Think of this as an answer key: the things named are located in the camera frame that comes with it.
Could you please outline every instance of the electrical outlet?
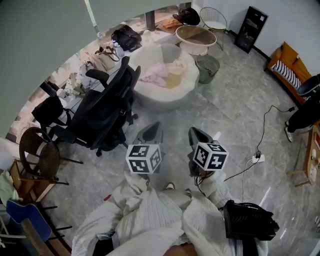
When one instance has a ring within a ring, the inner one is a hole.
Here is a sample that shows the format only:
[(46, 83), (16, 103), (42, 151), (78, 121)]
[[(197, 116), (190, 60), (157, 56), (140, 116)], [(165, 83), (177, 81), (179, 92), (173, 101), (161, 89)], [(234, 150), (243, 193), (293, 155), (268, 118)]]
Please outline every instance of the electrical outlet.
[(255, 155), (252, 157), (252, 163), (253, 164), (255, 164), (256, 162), (261, 163), (261, 162), (264, 162), (264, 161), (265, 161), (265, 155), (264, 154), (262, 154), (260, 158), (259, 157), (256, 158)]

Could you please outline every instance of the blue chair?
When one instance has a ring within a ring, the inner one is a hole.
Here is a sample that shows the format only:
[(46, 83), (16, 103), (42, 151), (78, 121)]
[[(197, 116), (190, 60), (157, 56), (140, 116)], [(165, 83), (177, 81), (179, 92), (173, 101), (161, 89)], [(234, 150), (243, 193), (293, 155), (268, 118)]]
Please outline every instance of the blue chair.
[[(43, 208), (44, 210), (53, 209), (57, 206)], [(46, 222), (43, 215), (40, 213), (39, 209), (35, 204), (29, 203), (27, 205), (21, 205), (16, 201), (8, 200), (6, 203), (6, 212), (10, 217), (18, 224), (21, 224), (25, 219), (29, 219), (35, 231), (38, 233), (42, 241), (47, 241), (55, 238), (62, 238), (64, 235), (51, 237), (52, 229)], [(65, 230), (70, 229), (72, 226), (56, 228), (55, 230)]]

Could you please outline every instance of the black and white cube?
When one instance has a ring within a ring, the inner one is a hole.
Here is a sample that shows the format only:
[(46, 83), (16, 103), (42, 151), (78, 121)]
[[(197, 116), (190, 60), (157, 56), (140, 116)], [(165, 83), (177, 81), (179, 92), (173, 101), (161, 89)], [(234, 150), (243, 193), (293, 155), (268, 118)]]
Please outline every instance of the black and white cube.
[(125, 159), (132, 173), (152, 174), (162, 160), (160, 146), (159, 144), (129, 145)]
[(204, 171), (221, 171), (228, 155), (229, 152), (220, 144), (198, 142), (193, 161)]

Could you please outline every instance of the striped cushion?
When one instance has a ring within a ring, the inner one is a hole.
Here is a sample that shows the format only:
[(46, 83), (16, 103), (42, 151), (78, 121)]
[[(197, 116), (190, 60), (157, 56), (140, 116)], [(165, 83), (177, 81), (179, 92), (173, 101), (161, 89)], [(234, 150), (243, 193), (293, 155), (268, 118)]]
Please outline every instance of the striped cushion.
[(288, 68), (282, 61), (278, 60), (276, 64), (271, 67), (272, 71), (280, 74), (290, 85), (294, 86), (297, 90), (301, 85), (300, 80), (295, 73)]

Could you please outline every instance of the black bag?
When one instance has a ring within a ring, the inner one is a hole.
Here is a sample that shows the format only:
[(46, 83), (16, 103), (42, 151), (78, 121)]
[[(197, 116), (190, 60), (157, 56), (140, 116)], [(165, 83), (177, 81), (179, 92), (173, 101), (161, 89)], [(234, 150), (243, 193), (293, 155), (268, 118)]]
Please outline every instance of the black bag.
[(128, 25), (123, 25), (111, 35), (124, 51), (135, 50), (140, 46), (141, 36)]
[(178, 14), (173, 14), (172, 17), (186, 25), (196, 26), (200, 23), (199, 14), (192, 8), (180, 8)]
[[(66, 111), (67, 116), (66, 123), (63, 123), (58, 119), (64, 110)], [(32, 115), (34, 116), (35, 120), (40, 123), (41, 129), (44, 131), (46, 131), (47, 127), (49, 127), (52, 123), (60, 126), (67, 126), (71, 120), (69, 110), (65, 109), (62, 106), (61, 101), (57, 95), (46, 98), (43, 102), (41, 102), (34, 108), (34, 110), (32, 111)]]

